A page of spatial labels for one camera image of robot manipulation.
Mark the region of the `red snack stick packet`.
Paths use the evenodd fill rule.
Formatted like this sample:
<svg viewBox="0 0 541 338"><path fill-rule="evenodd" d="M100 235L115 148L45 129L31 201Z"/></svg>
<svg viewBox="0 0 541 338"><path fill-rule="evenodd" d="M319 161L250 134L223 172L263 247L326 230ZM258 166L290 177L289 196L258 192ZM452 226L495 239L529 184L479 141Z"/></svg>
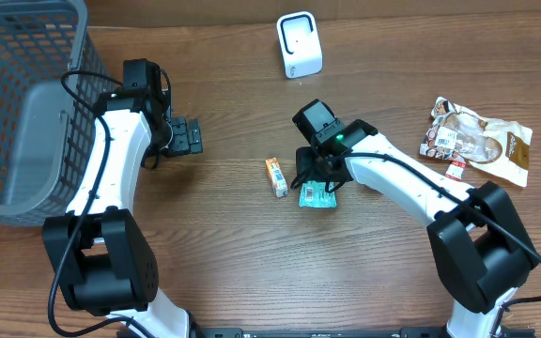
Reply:
<svg viewBox="0 0 541 338"><path fill-rule="evenodd" d="M452 180L461 181L465 168L464 161L451 161L444 175Z"/></svg>

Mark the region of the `beige brown snack bag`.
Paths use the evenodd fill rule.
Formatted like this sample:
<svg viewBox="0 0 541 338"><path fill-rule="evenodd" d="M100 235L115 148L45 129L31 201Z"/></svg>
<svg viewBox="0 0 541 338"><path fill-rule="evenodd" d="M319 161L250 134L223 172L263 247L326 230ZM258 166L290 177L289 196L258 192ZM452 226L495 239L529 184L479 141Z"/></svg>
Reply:
<svg viewBox="0 0 541 338"><path fill-rule="evenodd" d="M517 121L488 118L439 97L420 144L423 156L469 164L519 187L528 184L533 130Z"/></svg>

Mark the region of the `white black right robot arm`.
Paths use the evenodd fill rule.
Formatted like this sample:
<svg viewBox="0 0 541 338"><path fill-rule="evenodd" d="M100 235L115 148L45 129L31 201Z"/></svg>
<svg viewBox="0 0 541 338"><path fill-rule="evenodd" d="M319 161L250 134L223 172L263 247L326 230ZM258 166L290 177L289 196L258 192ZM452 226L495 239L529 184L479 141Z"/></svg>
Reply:
<svg viewBox="0 0 541 338"><path fill-rule="evenodd" d="M535 248L503 188L479 188L436 173L397 149L375 127L338 119L321 100L292 118L308 141L297 152L293 186L325 180L329 191L348 181L397 203L425 227L436 268L454 299L443 337L532 337L502 325L506 306L537 266Z"/></svg>

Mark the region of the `teal orange snack packet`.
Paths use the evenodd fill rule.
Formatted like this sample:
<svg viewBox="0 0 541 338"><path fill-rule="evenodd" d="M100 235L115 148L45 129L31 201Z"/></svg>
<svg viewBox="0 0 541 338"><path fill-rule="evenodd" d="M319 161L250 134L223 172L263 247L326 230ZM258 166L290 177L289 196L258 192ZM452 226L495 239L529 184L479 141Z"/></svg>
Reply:
<svg viewBox="0 0 541 338"><path fill-rule="evenodd" d="M301 185L299 207L311 208L335 208L337 199L334 192L328 193L325 190L326 183L318 181L307 181Z"/></svg>

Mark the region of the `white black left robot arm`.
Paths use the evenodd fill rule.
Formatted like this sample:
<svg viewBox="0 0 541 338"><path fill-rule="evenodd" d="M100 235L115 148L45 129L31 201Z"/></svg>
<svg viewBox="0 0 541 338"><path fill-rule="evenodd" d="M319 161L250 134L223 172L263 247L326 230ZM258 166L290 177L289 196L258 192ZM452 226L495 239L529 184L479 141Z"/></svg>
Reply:
<svg viewBox="0 0 541 338"><path fill-rule="evenodd" d="M172 115L168 74L145 58L127 60L112 91L83 106L95 141L81 186L42 241L54 269L47 316L63 337L122 323L136 337L203 336L193 315L159 287L158 264L133 217L146 161L199 154L197 120Z"/></svg>

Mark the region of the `small orange white box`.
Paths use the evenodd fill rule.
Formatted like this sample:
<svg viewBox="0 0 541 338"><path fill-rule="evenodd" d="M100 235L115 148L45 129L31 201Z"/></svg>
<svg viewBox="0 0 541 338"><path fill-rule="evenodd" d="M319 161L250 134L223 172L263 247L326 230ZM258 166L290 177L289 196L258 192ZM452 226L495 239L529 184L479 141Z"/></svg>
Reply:
<svg viewBox="0 0 541 338"><path fill-rule="evenodd" d="M288 186L278 160L276 158L268 158L265 160L265 164L275 196L278 198L288 196Z"/></svg>

